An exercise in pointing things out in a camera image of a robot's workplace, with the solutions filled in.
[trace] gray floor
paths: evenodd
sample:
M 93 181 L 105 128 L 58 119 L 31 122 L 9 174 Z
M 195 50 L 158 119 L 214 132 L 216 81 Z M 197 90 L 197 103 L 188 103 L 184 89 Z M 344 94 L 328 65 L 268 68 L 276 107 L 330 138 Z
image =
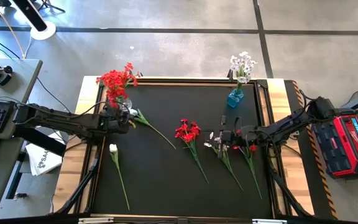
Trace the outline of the gray floor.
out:
M 52 0 L 66 13 L 41 12 L 45 20 L 73 28 L 257 29 L 252 0 Z M 358 0 L 260 0 L 266 30 L 358 30 Z M 3 9 L 12 26 L 26 26 L 15 9 Z M 5 26 L 0 19 L 0 26 Z M 16 32 L 23 46 L 28 32 Z M 0 41 L 19 54 L 10 32 Z M 296 80 L 309 96 L 341 106 L 358 90 L 358 35 L 266 35 L 275 78 Z M 44 61 L 40 79 L 69 109 L 75 109 L 82 78 L 132 62 L 146 76 L 225 77 L 229 58 L 243 50 L 267 77 L 259 34 L 58 32 L 34 41 L 27 58 Z M 31 102 L 62 110 L 39 83 Z M 328 182 L 340 219 L 358 221 L 358 180 Z M 57 174 L 25 175 L 29 199 L 3 200 L 0 218 L 45 214 Z

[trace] blue vase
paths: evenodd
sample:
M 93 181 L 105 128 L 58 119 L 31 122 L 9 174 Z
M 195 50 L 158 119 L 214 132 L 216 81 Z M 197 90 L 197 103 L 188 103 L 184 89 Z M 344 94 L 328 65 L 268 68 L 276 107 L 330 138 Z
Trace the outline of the blue vase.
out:
M 237 88 L 233 89 L 229 96 L 227 96 L 227 105 L 231 108 L 237 107 L 241 99 L 244 97 L 242 90 L 237 91 Z

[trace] wooden frame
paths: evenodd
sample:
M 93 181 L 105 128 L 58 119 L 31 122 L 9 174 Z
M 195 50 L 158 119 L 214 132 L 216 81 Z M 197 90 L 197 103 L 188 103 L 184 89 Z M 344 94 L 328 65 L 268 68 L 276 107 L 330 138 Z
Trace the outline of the wooden frame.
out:
M 167 77 L 148 77 L 142 79 L 166 79 Z M 270 97 L 272 112 L 274 120 L 277 121 L 279 119 L 284 118 L 285 116 L 291 113 L 290 105 L 288 102 L 287 92 L 284 85 L 284 80 L 282 79 L 267 79 L 268 83 L 268 95 Z M 145 83 L 142 82 L 143 85 L 151 85 L 153 83 Z M 183 85 L 205 85 L 205 84 L 195 84 L 195 83 L 183 83 Z M 227 83 L 223 84 L 227 86 L 235 86 L 235 84 Z M 75 113 L 82 113 L 86 111 L 88 108 L 93 106 L 96 102 L 96 96 L 98 94 L 99 87 L 96 85 L 96 77 L 84 77 L 83 84 L 80 91 L 80 96 L 78 98 L 78 103 L 76 107 Z M 267 96 L 262 88 L 259 89 L 260 99 L 262 104 L 262 112 L 264 114 L 265 124 L 269 124 L 269 116 L 267 111 Z M 67 146 L 70 147 L 79 143 L 79 139 L 72 140 Z M 299 145 L 297 141 L 288 140 L 288 145 L 299 152 Z M 75 188 L 77 187 L 80 178 L 81 178 L 81 168 L 83 165 L 83 161 L 85 158 L 85 144 L 74 147 L 72 150 L 68 151 L 63 158 L 62 169 L 60 172 L 60 176 L 58 179 L 57 187 L 55 190 L 55 196 L 53 198 L 53 204 L 55 208 L 60 208 L 67 201 L 67 199 L 71 196 Z M 94 154 L 96 152 L 96 147 L 91 150 L 91 159 L 94 158 Z M 283 162 L 283 170 L 287 182 L 288 188 L 291 190 L 297 201 L 301 203 L 303 208 L 309 212 L 310 214 L 314 214 L 313 206 L 311 204 L 308 184 L 306 181 L 305 171 L 303 169 L 302 160 L 298 157 L 294 152 L 283 149 L 282 150 L 282 162 Z M 87 187 L 84 189 L 80 212 L 84 212 L 86 207 L 88 195 L 89 195 L 89 187 L 90 182 Z M 283 194 L 281 190 L 278 188 L 276 184 L 276 192 L 278 197 L 278 205 L 283 214 L 285 214 L 285 204 L 283 199 Z M 95 217 L 106 217 L 106 216 L 114 216 L 114 217 L 122 217 L 122 215 L 102 215 L 97 214 L 93 215 Z

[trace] wooden table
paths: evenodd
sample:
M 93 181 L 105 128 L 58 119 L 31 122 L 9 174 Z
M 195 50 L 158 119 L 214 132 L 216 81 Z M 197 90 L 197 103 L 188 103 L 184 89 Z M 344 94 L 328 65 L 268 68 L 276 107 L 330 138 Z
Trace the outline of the wooden table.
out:
M 284 80 L 277 78 L 267 79 L 267 83 L 268 92 L 272 104 L 273 117 L 275 121 L 278 121 L 291 113 L 287 92 L 285 89 L 285 83 Z M 91 106 L 93 106 L 96 101 L 97 93 L 98 86 L 96 84 L 96 77 L 84 77 L 75 113 L 82 113 Z M 262 101 L 265 123 L 269 124 L 269 117 L 267 116 L 267 106 L 262 88 L 260 88 L 260 97 Z M 79 143 L 79 141 L 80 140 L 76 138 L 69 142 L 67 147 L 75 145 Z M 288 145 L 299 151 L 297 141 L 289 139 Z M 60 171 L 60 176 L 55 190 L 55 196 L 53 198 L 53 205 L 56 210 L 63 206 L 63 204 L 68 200 L 68 198 L 78 186 L 81 176 L 81 169 L 83 167 L 83 161 L 85 157 L 85 147 L 85 144 L 74 147 L 73 149 L 68 151 L 63 158 L 62 169 Z M 94 157 L 95 152 L 96 149 L 94 147 L 92 150 L 91 158 Z M 288 188 L 291 190 L 297 201 L 301 203 L 303 208 L 310 214 L 314 214 L 302 159 L 294 152 L 283 149 L 282 162 Z M 87 188 L 85 188 L 83 192 L 80 212 L 83 212 L 86 207 L 86 202 L 89 194 L 89 185 L 90 184 L 88 184 Z M 285 214 L 282 191 L 277 185 L 276 189 L 280 210 L 283 214 Z

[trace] black mat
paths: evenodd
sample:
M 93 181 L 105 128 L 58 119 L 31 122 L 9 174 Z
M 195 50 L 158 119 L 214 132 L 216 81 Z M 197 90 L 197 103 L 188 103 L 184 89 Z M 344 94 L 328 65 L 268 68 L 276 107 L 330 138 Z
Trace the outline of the black mat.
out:
M 141 108 L 148 121 L 177 149 L 141 124 L 128 134 L 107 138 L 92 213 L 271 218 L 262 152 L 254 156 L 261 200 L 248 165 L 239 152 L 231 151 L 229 157 L 244 192 L 212 149 L 203 146 L 210 132 L 201 133 L 197 140 L 198 155 L 209 185 L 190 151 L 182 149 L 184 143 L 174 138 L 175 128 L 180 126 L 182 118 L 196 121 L 201 129 L 216 129 L 223 114 L 227 115 L 227 128 L 230 129 L 236 116 L 242 117 L 243 125 L 257 125 L 253 86 L 243 87 L 245 97 L 237 109 L 226 106 L 227 94 L 232 89 L 223 86 L 138 86 L 129 89 L 134 107 Z M 119 148 L 130 211 L 109 155 L 111 143 Z

